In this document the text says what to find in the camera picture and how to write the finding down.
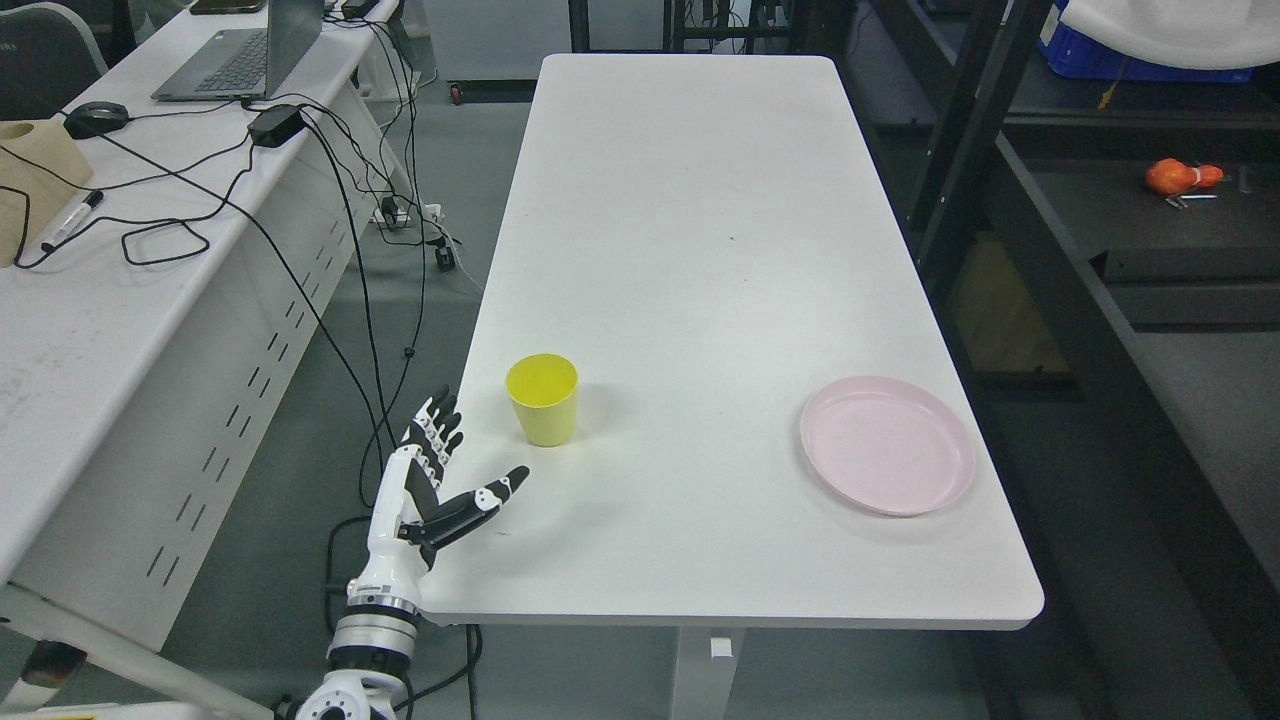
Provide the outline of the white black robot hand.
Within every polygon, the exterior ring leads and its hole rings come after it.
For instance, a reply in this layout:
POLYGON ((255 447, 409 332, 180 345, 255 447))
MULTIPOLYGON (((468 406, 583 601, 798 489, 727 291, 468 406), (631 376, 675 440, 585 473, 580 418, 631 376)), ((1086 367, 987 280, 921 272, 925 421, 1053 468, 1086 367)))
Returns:
POLYGON ((456 405, 448 386, 433 392, 387 460, 367 532, 367 562, 347 588, 349 606, 421 609, 421 585, 438 552, 494 518, 529 478, 529 468, 516 466, 442 501, 445 468, 463 441, 456 405))

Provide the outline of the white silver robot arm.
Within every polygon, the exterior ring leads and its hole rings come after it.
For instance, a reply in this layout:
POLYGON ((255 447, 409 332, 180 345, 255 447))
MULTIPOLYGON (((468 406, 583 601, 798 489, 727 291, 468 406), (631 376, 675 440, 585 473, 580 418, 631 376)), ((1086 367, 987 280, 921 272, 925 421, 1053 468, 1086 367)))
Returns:
POLYGON ((417 607, 393 594, 348 598, 326 651, 326 673, 287 719, 396 719, 410 697, 417 607))

